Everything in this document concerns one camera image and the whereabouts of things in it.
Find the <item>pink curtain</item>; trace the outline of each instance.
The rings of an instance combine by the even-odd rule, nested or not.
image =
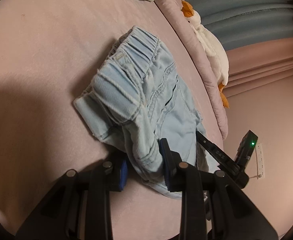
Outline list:
[[[256,43],[227,51],[230,97],[293,75],[293,38]]]

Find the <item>pink blanket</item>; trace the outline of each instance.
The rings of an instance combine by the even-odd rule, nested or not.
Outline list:
[[[207,137],[223,147],[210,99],[188,52],[155,3],[137,0],[0,1],[0,221],[15,233],[70,168],[104,159],[72,107],[133,25],[157,35],[172,53],[201,112]],[[134,171],[111,194],[116,240],[169,239],[179,231],[181,201],[141,184]]]
[[[181,1],[155,0],[155,3],[171,24],[196,66],[210,98],[222,138],[225,139],[228,135],[228,120],[222,105],[217,82],[203,47],[180,10]]]

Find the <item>blue stripe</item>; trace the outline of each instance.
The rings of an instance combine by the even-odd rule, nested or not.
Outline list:
[[[186,0],[225,50],[293,37],[293,0]]]

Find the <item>plush toy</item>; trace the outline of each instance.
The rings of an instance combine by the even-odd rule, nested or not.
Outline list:
[[[197,39],[200,41],[208,57],[213,74],[219,85],[223,106],[229,108],[228,100],[222,93],[223,88],[228,83],[229,77],[229,61],[227,54],[216,36],[201,24],[201,17],[197,11],[194,11],[191,4],[182,1],[182,5],[183,8],[181,11],[190,23],[193,32],[197,36]]]

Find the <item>power outlet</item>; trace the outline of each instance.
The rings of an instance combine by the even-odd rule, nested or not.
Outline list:
[[[265,172],[264,172],[262,143],[259,143],[255,146],[255,152],[256,152],[256,157],[257,157],[258,175],[261,175],[261,177],[260,178],[258,177],[258,179],[264,179]]]

